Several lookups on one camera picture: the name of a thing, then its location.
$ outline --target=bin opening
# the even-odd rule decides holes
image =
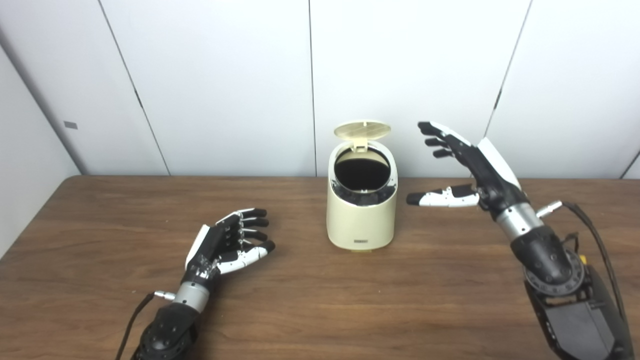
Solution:
[[[336,159],[333,169],[340,184],[354,192],[378,190],[391,176],[387,158],[372,148],[367,152],[345,150]]]

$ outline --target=wood grain tabletop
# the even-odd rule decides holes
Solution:
[[[326,235],[326,179],[66,180],[0,260],[0,359],[112,359],[140,300],[176,291],[202,224],[269,211],[276,249],[224,276],[191,359],[556,359],[501,230],[478,208],[417,208],[408,192],[469,179],[401,179],[391,244],[355,253]],[[640,181],[523,180],[535,208],[580,204],[607,245],[640,352]],[[545,221],[581,235],[568,211]],[[124,357],[164,305],[138,316]]]

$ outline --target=small gray label on wall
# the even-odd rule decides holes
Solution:
[[[78,130],[78,124],[76,124],[75,122],[65,121],[64,123],[65,123],[65,127],[68,127],[69,129]]]

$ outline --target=trash can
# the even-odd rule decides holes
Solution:
[[[329,158],[326,228],[331,242],[348,250],[383,247],[394,237],[397,168],[379,139],[391,127],[357,120],[333,132],[346,142]]]

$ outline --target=white wall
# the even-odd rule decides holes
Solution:
[[[317,171],[342,140],[336,125],[376,119],[400,176],[467,176],[436,160],[419,121],[483,137],[528,0],[311,1]]]
[[[619,178],[640,150],[640,3],[533,1],[488,137],[518,177]]]
[[[0,44],[86,173],[167,174],[98,1],[0,0]]]
[[[520,177],[616,178],[640,150],[636,1],[102,4],[132,82],[98,1],[0,0],[0,45],[89,174],[323,176],[333,128],[366,118],[402,176],[468,175],[427,120]]]
[[[0,47],[0,256],[79,172]]]
[[[315,175],[306,1],[102,3],[172,174]]]

